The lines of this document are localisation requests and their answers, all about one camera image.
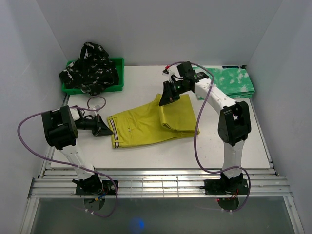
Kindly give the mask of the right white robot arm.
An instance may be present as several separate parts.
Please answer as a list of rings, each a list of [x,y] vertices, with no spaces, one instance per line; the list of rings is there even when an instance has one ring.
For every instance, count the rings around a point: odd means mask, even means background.
[[[171,72],[167,65],[163,74],[168,80],[163,83],[163,94],[159,105],[176,102],[180,95],[191,91],[204,98],[203,104],[209,104],[219,115],[217,133],[224,145],[223,166],[218,173],[220,179],[209,180],[204,188],[209,194],[223,192],[242,192],[246,194],[251,180],[244,179],[248,172],[242,168],[242,151],[245,141],[251,132],[249,106],[245,101],[235,101],[222,92],[214,83],[215,77],[207,68],[198,65],[201,72],[194,70],[195,63],[190,61],[176,62],[179,76]]]

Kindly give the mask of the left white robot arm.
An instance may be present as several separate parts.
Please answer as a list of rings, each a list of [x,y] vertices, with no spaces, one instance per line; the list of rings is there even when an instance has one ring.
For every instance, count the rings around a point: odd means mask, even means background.
[[[102,193],[103,182],[99,175],[93,172],[93,165],[83,155],[76,142],[78,130],[91,131],[95,137],[113,134],[101,116],[99,114],[84,116],[82,110],[63,106],[58,110],[44,112],[41,119],[49,146],[59,150],[74,168],[78,178],[73,182],[87,194]]]

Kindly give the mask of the yellow trousers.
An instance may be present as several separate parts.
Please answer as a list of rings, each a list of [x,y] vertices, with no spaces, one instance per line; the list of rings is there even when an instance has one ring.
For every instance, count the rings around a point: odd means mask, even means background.
[[[200,133],[188,94],[164,106],[159,106],[160,98],[161,94],[157,94],[148,104],[107,117],[114,149],[158,144]]]

